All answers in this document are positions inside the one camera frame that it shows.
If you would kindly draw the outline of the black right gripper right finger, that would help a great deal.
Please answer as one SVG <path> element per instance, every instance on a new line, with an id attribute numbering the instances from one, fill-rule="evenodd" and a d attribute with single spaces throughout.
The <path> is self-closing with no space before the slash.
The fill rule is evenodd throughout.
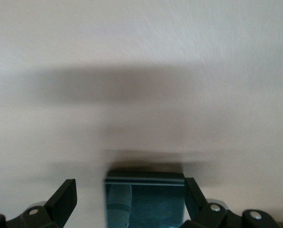
<path id="1" fill-rule="evenodd" d="M 247 209 L 239 216 L 219 203 L 209 203 L 194 178 L 185 178 L 184 187 L 190 219 L 182 228 L 283 228 L 283 222 L 264 211 Z"/>

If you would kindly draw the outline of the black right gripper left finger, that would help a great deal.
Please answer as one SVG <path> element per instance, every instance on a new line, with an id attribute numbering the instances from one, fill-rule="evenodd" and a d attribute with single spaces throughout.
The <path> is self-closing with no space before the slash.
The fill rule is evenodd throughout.
<path id="1" fill-rule="evenodd" d="M 0 214 L 0 228 L 63 228 L 76 205 L 76 181 L 67 179 L 43 206 L 30 207 L 11 220 Z"/>

